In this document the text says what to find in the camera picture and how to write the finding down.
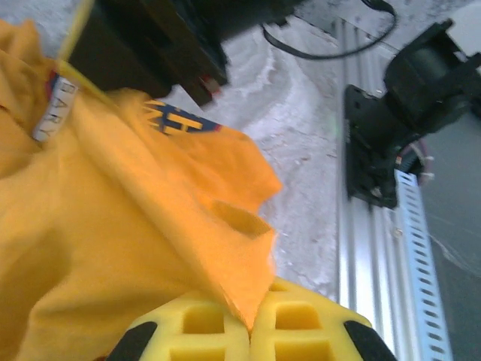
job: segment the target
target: yellow shirt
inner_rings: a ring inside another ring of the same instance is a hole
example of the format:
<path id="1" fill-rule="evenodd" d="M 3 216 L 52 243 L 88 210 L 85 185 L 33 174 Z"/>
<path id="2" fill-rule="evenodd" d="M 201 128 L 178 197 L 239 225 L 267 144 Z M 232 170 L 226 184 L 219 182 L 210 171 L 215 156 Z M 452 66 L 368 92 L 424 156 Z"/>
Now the yellow shirt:
<path id="1" fill-rule="evenodd" d="M 79 92 L 31 137 L 53 62 L 33 23 L 0 22 L 0 359 L 91 361 L 142 314 L 203 290 L 252 328 L 274 270 L 256 216 L 280 189 L 247 136 L 166 136 L 143 93 Z"/>

